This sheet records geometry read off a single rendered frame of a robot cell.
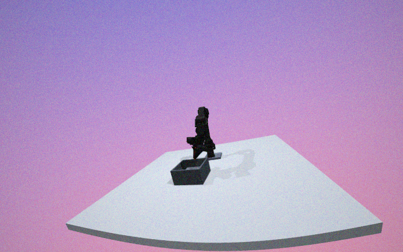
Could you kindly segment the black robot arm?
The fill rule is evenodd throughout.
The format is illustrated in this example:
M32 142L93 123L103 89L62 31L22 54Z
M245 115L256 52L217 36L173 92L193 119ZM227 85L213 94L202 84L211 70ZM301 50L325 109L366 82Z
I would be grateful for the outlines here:
M216 149L215 144L213 143L213 140L210 138L210 132L208 128L208 115L209 111L205 106L199 107L198 108L198 116L196 116L195 119L195 127L196 127L196 133L198 135L206 137L206 140L204 141L204 146L208 148L207 151L207 157L215 157L214 151ZM198 137L187 137L187 143L195 143L196 145L198 144Z

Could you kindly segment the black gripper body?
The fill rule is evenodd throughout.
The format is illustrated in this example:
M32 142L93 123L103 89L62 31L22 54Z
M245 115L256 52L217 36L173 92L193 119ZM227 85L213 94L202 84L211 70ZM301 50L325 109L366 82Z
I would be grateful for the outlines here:
M196 149L199 151L207 152L208 148L203 145L204 141L206 140L206 137L198 135L198 134L197 134L197 137L198 137L198 144L196 145L195 143L190 143L190 145L193 145L193 147L194 148L196 147Z

